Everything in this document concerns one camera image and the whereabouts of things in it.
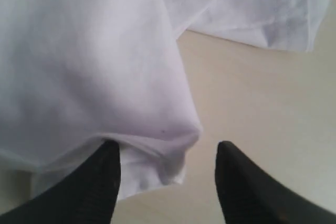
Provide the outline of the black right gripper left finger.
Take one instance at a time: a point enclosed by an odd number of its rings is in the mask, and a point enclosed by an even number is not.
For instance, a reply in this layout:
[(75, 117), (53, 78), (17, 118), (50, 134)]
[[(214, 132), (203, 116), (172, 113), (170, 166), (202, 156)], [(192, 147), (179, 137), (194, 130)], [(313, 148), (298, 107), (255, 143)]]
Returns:
[(1, 215), (1, 223), (110, 223), (121, 183), (120, 148), (104, 142), (62, 181)]

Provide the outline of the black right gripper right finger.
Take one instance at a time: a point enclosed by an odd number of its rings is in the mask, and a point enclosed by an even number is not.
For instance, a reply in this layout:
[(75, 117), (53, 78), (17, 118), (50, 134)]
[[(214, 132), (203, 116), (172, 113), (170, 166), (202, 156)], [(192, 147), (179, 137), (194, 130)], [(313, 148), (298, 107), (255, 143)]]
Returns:
[(272, 178), (236, 145), (217, 146), (215, 184), (226, 223), (335, 223), (335, 214)]

